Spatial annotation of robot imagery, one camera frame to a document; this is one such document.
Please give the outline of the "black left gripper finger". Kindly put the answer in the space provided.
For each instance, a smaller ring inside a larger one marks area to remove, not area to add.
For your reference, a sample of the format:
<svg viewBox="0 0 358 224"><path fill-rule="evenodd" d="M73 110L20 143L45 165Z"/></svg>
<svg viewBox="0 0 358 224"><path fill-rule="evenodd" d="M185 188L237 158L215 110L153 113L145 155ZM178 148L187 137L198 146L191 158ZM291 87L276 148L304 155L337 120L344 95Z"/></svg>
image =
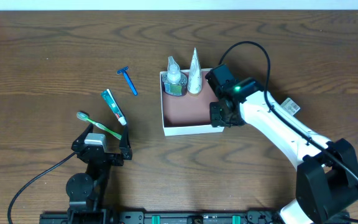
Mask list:
<svg viewBox="0 0 358 224"><path fill-rule="evenodd" d="M89 124L87 128L73 141L72 147L80 147L85 144L85 139L89 133L93 132L93 125Z"/></svg>
<svg viewBox="0 0 358 224"><path fill-rule="evenodd" d="M124 126L123 133L121 135L121 140L119 143L119 148L122 154L132 154L132 148L129 141L129 128Z"/></svg>

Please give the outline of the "green toothbrush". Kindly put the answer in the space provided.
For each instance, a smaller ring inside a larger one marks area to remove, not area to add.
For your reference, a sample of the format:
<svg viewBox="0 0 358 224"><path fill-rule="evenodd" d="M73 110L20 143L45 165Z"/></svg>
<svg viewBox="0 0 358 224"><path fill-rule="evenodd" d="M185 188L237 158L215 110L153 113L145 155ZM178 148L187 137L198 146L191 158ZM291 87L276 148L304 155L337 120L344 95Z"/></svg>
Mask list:
<svg viewBox="0 0 358 224"><path fill-rule="evenodd" d="M105 125L90 119L90 117L86 113L83 113L83 112L79 111L79 112L76 113L76 117L78 119L82 120L82 121L86 121L86 122L89 122L89 123L93 124L97 128L99 128L99 129L101 129L101 130L113 135L118 140L121 140L121 138L122 138L122 136L120 134L110 130L109 128L105 127Z"/></svg>

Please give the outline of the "white lotion tube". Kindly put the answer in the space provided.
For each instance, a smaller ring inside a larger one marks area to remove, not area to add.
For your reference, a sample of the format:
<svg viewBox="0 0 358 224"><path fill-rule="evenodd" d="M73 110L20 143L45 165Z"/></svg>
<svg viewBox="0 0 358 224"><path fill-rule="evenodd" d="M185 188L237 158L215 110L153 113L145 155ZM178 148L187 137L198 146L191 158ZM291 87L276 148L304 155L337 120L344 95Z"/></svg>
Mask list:
<svg viewBox="0 0 358 224"><path fill-rule="evenodd" d="M194 48L191 59L187 89L192 95L198 95L202 90L202 71L196 48Z"/></svg>

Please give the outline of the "clear foam soap pump bottle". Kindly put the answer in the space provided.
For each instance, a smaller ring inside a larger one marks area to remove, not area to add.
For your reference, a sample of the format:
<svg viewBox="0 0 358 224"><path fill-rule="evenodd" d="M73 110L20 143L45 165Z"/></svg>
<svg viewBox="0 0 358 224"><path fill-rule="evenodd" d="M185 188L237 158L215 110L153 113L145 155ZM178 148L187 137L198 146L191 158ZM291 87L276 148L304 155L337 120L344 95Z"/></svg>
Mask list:
<svg viewBox="0 0 358 224"><path fill-rule="evenodd" d="M172 56L168 57L167 71L162 72L163 91L171 96L185 96L187 93L187 76Z"/></svg>

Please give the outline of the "small white green packet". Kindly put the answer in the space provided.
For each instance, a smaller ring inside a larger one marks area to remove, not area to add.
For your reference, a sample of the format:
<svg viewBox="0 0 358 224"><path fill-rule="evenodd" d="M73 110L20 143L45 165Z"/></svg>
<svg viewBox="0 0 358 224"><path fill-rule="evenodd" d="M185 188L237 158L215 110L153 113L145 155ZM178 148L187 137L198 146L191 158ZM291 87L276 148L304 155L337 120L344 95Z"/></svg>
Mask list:
<svg viewBox="0 0 358 224"><path fill-rule="evenodd" d="M300 110L300 107L291 98L286 98L280 106L287 116L294 116Z"/></svg>

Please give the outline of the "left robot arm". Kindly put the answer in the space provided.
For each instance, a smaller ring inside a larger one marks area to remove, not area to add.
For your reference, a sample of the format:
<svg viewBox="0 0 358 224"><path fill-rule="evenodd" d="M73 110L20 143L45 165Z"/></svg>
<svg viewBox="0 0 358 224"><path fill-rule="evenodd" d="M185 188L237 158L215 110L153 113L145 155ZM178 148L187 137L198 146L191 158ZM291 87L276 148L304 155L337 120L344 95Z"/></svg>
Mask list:
<svg viewBox="0 0 358 224"><path fill-rule="evenodd" d="M110 170L113 166L123 166L125 160L132 159L128 127L119 140L119 153L108 152L106 136L93 132L90 124L74 141L71 150L87 164L84 173L70 177L66 184L69 196L68 223L113 223L114 212L103 208Z"/></svg>

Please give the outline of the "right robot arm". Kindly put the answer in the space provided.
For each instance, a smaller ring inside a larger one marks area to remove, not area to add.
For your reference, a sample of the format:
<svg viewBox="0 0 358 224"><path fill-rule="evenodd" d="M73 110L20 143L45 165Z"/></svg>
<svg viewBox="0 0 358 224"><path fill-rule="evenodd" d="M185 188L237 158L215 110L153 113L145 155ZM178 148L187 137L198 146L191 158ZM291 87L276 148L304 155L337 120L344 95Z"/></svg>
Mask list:
<svg viewBox="0 0 358 224"><path fill-rule="evenodd" d="M358 161L345 139L332 142L283 109L253 78L237 80L226 65L205 76L218 98L210 104L214 127L249 124L264 134L296 170L295 199L283 207L282 223L348 221L343 211L358 200Z"/></svg>

